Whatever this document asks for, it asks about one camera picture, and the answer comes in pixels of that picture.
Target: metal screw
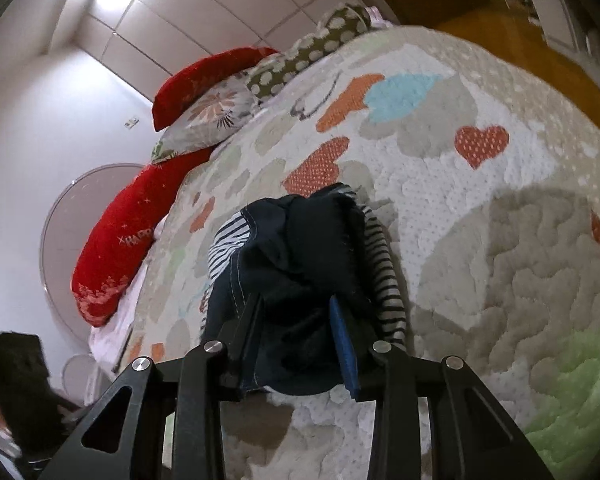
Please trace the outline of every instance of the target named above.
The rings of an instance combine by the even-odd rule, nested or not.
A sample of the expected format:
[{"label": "metal screw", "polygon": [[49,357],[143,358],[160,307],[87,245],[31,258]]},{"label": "metal screw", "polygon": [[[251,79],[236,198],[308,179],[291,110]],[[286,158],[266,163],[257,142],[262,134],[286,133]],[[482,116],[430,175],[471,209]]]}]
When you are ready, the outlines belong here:
[{"label": "metal screw", "polygon": [[222,342],[221,341],[207,341],[205,343],[205,352],[209,352],[210,354],[216,354],[222,350]]},{"label": "metal screw", "polygon": [[464,361],[455,355],[449,356],[445,360],[445,364],[452,370],[459,370],[464,366]]},{"label": "metal screw", "polygon": [[148,357],[139,357],[133,362],[131,366],[136,372],[141,372],[142,370],[146,370],[150,364],[151,359],[149,359]]},{"label": "metal screw", "polygon": [[372,348],[379,354],[386,354],[391,350],[391,343],[387,341],[376,341]]}]

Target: round headboard panel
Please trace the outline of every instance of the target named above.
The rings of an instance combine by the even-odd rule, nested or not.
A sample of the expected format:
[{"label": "round headboard panel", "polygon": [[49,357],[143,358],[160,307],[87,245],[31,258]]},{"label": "round headboard panel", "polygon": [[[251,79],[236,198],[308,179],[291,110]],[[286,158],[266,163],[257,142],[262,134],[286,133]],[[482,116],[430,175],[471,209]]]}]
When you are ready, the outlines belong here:
[{"label": "round headboard panel", "polygon": [[140,172],[139,164],[110,164],[74,180],[46,217],[40,241],[40,276],[46,299],[59,319],[80,341],[90,326],[80,316],[71,292],[71,276],[91,229],[115,196]]}]

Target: bed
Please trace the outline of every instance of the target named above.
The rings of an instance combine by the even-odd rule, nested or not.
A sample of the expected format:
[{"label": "bed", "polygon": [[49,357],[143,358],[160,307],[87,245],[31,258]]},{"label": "bed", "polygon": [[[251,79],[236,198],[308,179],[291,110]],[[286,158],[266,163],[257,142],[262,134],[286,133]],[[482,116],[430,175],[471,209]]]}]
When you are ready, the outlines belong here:
[{"label": "bed", "polygon": [[[152,248],[122,365],[198,344],[208,248],[238,209],[338,181],[385,227],[409,352],[465,359],[557,479],[590,471],[600,450],[600,131],[534,76],[424,28],[347,43],[187,175]],[[227,478],[364,479],[373,418],[373,403],[343,386],[226,404]],[[427,478],[425,404],[421,426]]]}]

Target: brown floor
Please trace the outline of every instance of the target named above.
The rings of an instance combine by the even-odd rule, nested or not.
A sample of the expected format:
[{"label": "brown floor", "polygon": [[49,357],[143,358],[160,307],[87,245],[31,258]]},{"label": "brown floor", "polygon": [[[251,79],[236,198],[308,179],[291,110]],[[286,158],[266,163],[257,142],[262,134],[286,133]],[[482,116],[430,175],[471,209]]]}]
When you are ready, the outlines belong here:
[{"label": "brown floor", "polygon": [[566,95],[600,128],[600,90],[582,69],[550,49],[541,29],[513,14],[498,0],[435,27],[477,43],[524,68]]}]

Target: black and white striped fabric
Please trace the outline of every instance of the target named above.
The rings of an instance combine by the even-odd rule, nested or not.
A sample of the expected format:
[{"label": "black and white striped fabric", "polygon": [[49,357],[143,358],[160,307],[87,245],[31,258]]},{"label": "black and white striped fabric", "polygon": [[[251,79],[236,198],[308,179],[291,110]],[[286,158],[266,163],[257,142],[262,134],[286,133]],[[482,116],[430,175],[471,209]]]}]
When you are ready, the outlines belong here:
[{"label": "black and white striped fabric", "polygon": [[[358,196],[349,186],[343,184],[333,192],[342,193],[355,200],[365,215],[366,270],[371,273],[374,284],[374,299],[379,306],[378,319],[382,326],[384,339],[404,350],[407,328],[406,313],[382,224],[369,206],[360,204]],[[207,297],[210,296],[214,282],[229,264],[232,254],[247,243],[250,236],[250,226],[242,211],[238,211],[229,218],[216,233],[214,242],[209,249],[210,285],[205,293]]]}]

